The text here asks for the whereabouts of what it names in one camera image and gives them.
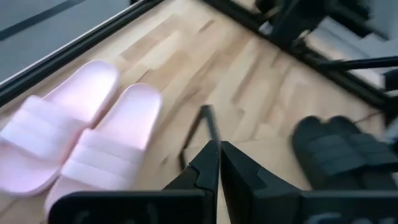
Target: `pink slide sandal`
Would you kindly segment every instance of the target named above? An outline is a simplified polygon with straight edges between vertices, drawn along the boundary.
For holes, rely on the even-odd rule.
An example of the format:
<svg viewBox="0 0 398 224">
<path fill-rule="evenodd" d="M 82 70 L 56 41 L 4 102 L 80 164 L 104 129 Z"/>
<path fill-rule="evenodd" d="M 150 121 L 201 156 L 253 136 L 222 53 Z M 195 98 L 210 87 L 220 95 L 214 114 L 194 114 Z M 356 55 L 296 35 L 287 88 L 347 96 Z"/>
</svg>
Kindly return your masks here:
<svg viewBox="0 0 398 224">
<path fill-rule="evenodd" d="M 43 98 L 30 96 L 0 132 L 0 190 L 34 195 L 59 176 L 81 132 L 116 92 L 115 67 L 92 61 Z"/>
<path fill-rule="evenodd" d="M 73 192 L 130 189 L 161 106 L 155 88 L 128 87 L 95 129 L 84 130 L 47 196 L 46 213 Z"/>
</svg>

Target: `metal bar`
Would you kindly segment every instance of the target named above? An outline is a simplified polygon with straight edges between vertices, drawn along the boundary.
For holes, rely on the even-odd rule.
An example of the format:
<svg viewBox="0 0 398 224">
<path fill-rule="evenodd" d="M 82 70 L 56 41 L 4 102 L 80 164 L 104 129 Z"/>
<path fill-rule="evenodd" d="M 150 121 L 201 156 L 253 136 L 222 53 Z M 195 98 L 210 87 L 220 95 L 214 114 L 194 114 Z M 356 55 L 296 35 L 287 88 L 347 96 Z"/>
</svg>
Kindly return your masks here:
<svg viewBox="0 0 398 224">
<path fill-rule="evenodd" d="M 278 44 L 276 41 L 270 39 L 268 36 L 259 32 L 259 28 L 262 25 L 262 21 L 254 17 L 254 14 L 252 14 L 247 9 L 241 7 L 235 2 L 232 2 L 230 0 L 202 0 L 202 1 L 213 6 L 215 9 L 221 11 L 222 13 L 226 14 L 227 16 L 234 19 L 236 22 L 240 23 L 242 26 L 246 27 L 247 29 L 253 31 L 259 37 L 262 37 L 263 39 L 270 41 L 274 45 L 281 48 L 283 51 L 287 52 L 288 54 L 291 54 L 291 56 L 307 64 L 309 67 L 313 68 L 319 74 L 333 81 L 334 83 L 336 83 L 346 91 L 350 92 L 351 94 L 362 99 L 369 105 L 379 110 L 385 111 L 386 105 L 388 105 L 389 102 L 389 97 L 382 90 L 374 88 L 370 84 L 366 83 L 366 81 L 356 77 L 352 73 L 333 72 L 319 67 L 318 66 L 319 61 L 308 57 L 308 55 L 315 55 L 316 58 L 321 58 L 324 60 L 327 60 L 327 58 L 320 55 L 318 52 L 309 49 L 308 47 L 296 51 L 291 46 Z"/>
<path fill-rule="evenodd" d="M 189 128 L 188 134 L 185 137 L 184 144 L 180 150 L 180 154 L 178 155 L 178 163 L 180 165 L 180 170 L 184 170 L 188 166 L 188 163 L 185 160 L 185 150 L 191 143 L 191 140 L 195 135 L 195 133 L 197 132 L 199 124 L 202 121 L 202 119 L 203 119 L 203 107 L 200 108 L 199 112 L 195 116 L 195 119 L 193 120 L 193 123 Z"/>
<path fill-rule="evenodd" d="M 319 63 L 318 66 L 327 70 L 345 71 L 364 68 L 386 68 L 398 66 L 398 56 L 369 58 L 359 60 L 332 60 Z"/>
<path fill-rule="evenodd" d="M 53 72 L 71 62 L 73 59 L 123 28 L 134 19 L 137 19 L 162 1 L 163 0 L 138 2 L 135 6 L 132 6 L 114 19 L 11 78 L 0 86 L 0 107 L 29 88 L 40 83 L 43 79 L 53 74 Z"/>
</svg>

